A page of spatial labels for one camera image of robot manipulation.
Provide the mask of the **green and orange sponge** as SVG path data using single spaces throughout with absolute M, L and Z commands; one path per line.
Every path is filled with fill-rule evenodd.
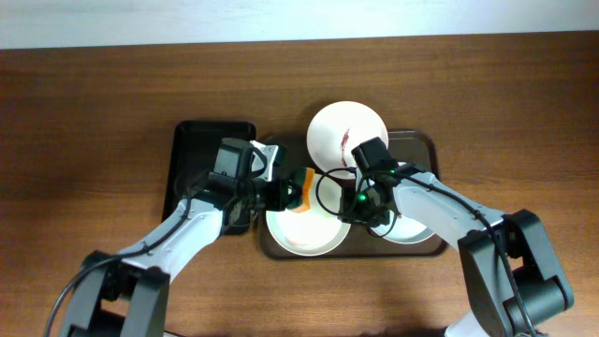
M 291 212 L 307 212 L 311 208 L 310 190 L 314 181 L 313 168 L 297 168 L 289 177 L 286 208 Z

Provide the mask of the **white plate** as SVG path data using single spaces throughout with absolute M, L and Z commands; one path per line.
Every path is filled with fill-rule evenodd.
M 317 201 L 315 189 L 320 174 L 309 189 L 309 209 L 266 212 L 266 225 L 276 243 L 297 256 L 320 256 L 339 246 L 351 225 L 326 212 Z

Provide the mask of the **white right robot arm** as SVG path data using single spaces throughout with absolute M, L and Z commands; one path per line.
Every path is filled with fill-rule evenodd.
M 447 336 L 534 336 L 536 325 L 573 306 L 574 291 L 535 213 L 485 207 L 416 164 L 355 172 L 343 217 L 364 225 L 414 219 L 459 252 L 470 309 Z

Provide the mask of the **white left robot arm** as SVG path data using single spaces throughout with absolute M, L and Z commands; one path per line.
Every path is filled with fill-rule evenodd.
M 203 248 L 245 232 L 251 212 L 309 208 L 314 170 L 284 177 L 277 145 L 224 138 L 213 169 L 198 174 L 175 211 L 116 255 L 94 252 L 60 295 L 68 300 L 63 336 L 162 336 L 171 282 Z

